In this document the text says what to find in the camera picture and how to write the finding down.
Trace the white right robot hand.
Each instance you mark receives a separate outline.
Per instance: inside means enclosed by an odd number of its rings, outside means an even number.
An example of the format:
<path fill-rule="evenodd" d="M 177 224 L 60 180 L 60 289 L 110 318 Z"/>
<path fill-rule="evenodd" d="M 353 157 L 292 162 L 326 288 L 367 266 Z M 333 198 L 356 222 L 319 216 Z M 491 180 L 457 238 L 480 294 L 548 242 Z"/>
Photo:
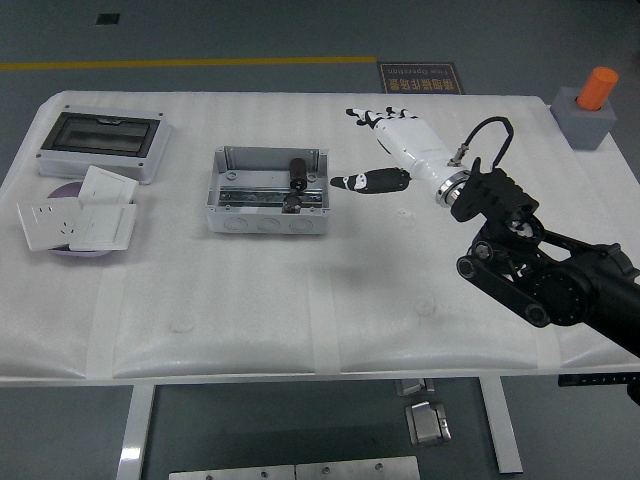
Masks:
<path fill-rule="evenodd" d="M 407 110 L 391 107 L 383 112 L 348 109 L 359 126 L 370 127 L 383 149 L 395 159 L 392 168 L 334 177 L 334 187 L 360 194 L 381 194 L 405 190 L 412 180 L 423 180 L 436 202 L 448 206 L 469 177 L 467 170 L 453 164 L 453 154 L 427 122 Z"/>

